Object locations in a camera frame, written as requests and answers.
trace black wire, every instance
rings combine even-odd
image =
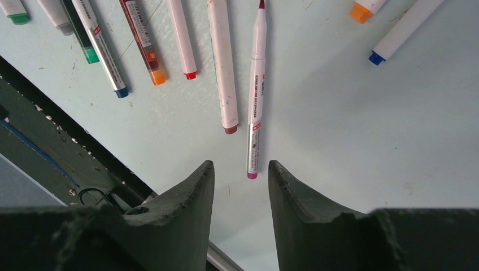
[[[81,204],[83,204],[84,206],[86,205],[84,202],[83,202],[83,195],[86,193],[86,192],[90,192],[90,191],[96,191],[96,192],[99,192],[102,196],[102,200],[105,200],[107,203],[109,203],[110,205],[112,206],[115,206],[116,208],[118,208],[122,213],[124,213],[122,207],[118,204],[118,202],[116,202],[116,200],[111,197],[111,196],[108,196],[107,194],[105,194],[102,190],[100,189],[96,189],[96,188],[85,188],[83,190],[81,190],[79,193],[78,193],[78,198],[80,198],[80,202]]]

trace marker cap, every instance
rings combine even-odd
[[[73,34],[73,26],[70,23],[59,25],[56,28],[60,30],[64,36]]]
[[[224,128],[226,134],[234,134],[238,130],[238,125],[231,128]]]
[[[354,7],[352,8],[349,15],[351,16],[351,18],[353,18],[360,24],[364,24],[369,18],[374,16],[374,14],[370,12],[367,8],[361,6],[356,2],[354,2]]]
[[[258,174],[257,174],[257,173],[249,173],[249,172],[248,172],[248,178],[249,178],[249,179],[254,180],[254,179],[256,179],[257,177],[258,177]]]
[[[118,98],[125,98],[126,96],[128,96],[128,89],[127,88],[122,88],[122,89],[119,89],[119,90],[115,90],[115,93],[116,93],[116,96],[118,96]]]
[[[151,80],[153,85],[158,86],[166,82],[166,74],[163,69],[158,69],[156,71],[150,72]]]
[[[379,66],[379,64],[381,64],[383,61],[386,61],[386,59],[382,58],[382,56],[373,51],[369,57],[369,61],[371,61],[374,65]]]
[[[186,79],[192,80],[196,78],[196,72],[185,73]]]
[[[100,61],[97,52],[95,52],[95,49],[93,48],[85,50],[85,57],[88,64],[93,64]]]
[[[10,18],[10,20],[12,20],[13,24],[15,25],[26,24],[28,23],[28,21],[30,21],[30,18],[28,17],[28,14],[26,13],[13,14],[7,17]]]

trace pink cap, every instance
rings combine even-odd
[[[196,72],[185,73],[186,79],[192,80],[196,78]]]
[[[256,179],[257,177],[258,177],[258,174],[257,174],[257,173],[249,173],[249,172],[248,172],[248,178],[254,180],[254,179]]]

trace red barrel pen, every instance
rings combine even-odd
[[[127,17],[128,24],[132,30],[138,49],[140,50],[146,68],[150,73],[151,80],[155,86],[166,82],[166,72],[160,65],[155,49],[151,44],[150,37],[145,28],[145,22],[141,18],[138,5],[135,0],[120,0],[121,8]]]

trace red cap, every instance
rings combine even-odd
[[[186,79],[192,80],[196,78],[196,72],[185,73]]]
[[[237,130],[238,130],[238,125],[235,125],[234,127],[231,127],[231,128],[225,128],[225,133],[234,134]]]

